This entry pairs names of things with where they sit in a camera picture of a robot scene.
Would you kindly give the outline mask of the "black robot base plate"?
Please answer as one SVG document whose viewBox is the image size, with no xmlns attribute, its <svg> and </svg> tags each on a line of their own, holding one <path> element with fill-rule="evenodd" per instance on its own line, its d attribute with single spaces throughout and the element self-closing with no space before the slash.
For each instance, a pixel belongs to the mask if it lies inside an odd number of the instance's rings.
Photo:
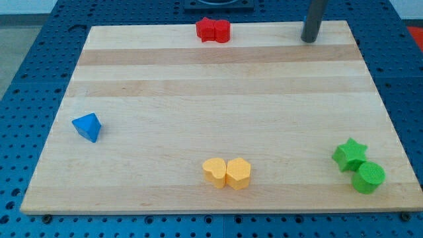
<svg viewBox="0 0 423 238">
<path fill-rule="evenodd" d="M 253 10 L 253 0 L 182 0 L 184 10 Z"/>
</svg>

